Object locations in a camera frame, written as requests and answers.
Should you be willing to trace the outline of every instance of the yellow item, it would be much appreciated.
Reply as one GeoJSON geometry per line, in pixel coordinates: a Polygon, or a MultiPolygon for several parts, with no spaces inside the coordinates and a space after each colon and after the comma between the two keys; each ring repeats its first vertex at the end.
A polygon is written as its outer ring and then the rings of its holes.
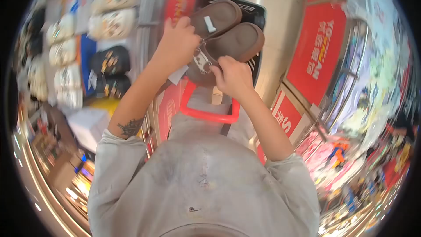
{"type": "Polygon", "coordinates": [[[109,117],[112,117],[112,115],[115,112],[115,109],[117,109],[119,102],[120,102],[120,99],[105,97],[105,98],[96,99],[95,101],[90,103],[89,106],[93,108],[97,108],[97,109],[107,110],[109,117]]]}

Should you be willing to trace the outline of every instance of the forearm tattoo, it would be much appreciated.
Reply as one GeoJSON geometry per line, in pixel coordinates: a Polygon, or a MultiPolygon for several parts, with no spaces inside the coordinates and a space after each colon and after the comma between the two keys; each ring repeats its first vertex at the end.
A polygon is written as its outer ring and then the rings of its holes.
{"type": "Polygon", "coordinates": [[[143,118],[137,119],[137,120],[132,119],[126,125],[117,124],[117,126],[120,127],[122,131],[121,135],[130,137],[130,136],[136,135],[139,132],[140,127],[142,126],[142,123],[143,123],[143,118]]]}

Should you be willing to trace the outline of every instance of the person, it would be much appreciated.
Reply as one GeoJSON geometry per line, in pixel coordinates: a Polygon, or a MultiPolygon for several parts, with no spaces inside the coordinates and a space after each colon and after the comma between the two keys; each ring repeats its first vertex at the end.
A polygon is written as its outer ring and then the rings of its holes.
{"type": "MultiPolygon", "coordinates": [[[[249,66],[231,57],[210,68],[218,89],[242,106],[228,135],[222,124],[178,113],[168,140],[140,168],[146,146],[135,135],[143,117],[199,44],[188,17],[166,20],[157,50],[121,99],[96,150],[87,205],[93,236],[316,236],[319,204],[304,161],[254,90],[249,66]],[[245,146],[244,119],[265,166],[245,146]]],[[[229,104],[206,101],[209,94],[198,87],[188,106],[228,112],[229,104]]]]}

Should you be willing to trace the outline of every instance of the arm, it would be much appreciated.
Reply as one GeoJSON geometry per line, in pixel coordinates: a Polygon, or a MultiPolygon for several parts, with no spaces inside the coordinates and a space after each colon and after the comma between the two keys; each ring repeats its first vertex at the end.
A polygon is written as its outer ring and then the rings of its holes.
{"type": "Polygon", "coordinates": [[[248,114],[268,161],[266,170],[280,185],[279,197],[297,222],[297,236],[315,236],[319,227],[319,203],[314,182],[300,156],[270,110],[253,88],[250,67],[231,57],[218,59],[222,71],[212,66],[218,89],[236,99],[248,114]]]}
{"type": "Polygon", "coordinates": [[[123,96],[108,124],[111,134],[127,139],[139,132],[159,88],[171,73],[191,61],[199,42],[200,37],[194,34],[190,18],[182,17],[175,27],[171,19],[166,20],[164,35],[155,54],[123,96]]]}
{"type": "Polygon", "coordinates": [[[218,89],[236,99],[250,118],[266,157],[271,161],[284,160],[293,147],[281,126],[254,90],[250,67],[229,56],[218,59],[222,68],[212,66],[218,89]]]}
{"type": "Polygon", "coordinates": [[[146,145],[134,135],[147,108],[167,77],[191,61],[199,42],[189,18],[181,18],[175,27],[171,19],[167,20],[155,54],[121,99],[96,149],[95,175],[87,202],[94,234],[101,236],[104,229],[109,229],[102,224],[104,214],[119,200],[139,170],[146,145]]]}

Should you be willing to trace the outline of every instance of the hand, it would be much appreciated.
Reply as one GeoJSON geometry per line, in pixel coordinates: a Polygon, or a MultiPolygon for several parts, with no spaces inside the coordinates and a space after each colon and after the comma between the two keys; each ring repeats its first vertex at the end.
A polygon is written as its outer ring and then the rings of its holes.
{"type": "Polygon", "coordinates": [[[221,92],[242,103],[250,93],[254,92],[250,67],[230,56],[220,57],[218,63],[222,71],[217,66],[210,67],[216,77],[216,86],[221,92]]]}
{"type": "Polygon", "coordinates": [[[162,70],[170,75],[190,63],[199,43],[200,36],[194,34],[189,17],[180,18],[174,26],[168,18],[165,21],[164,35],[151,62],[159,63],[162,70]]]}

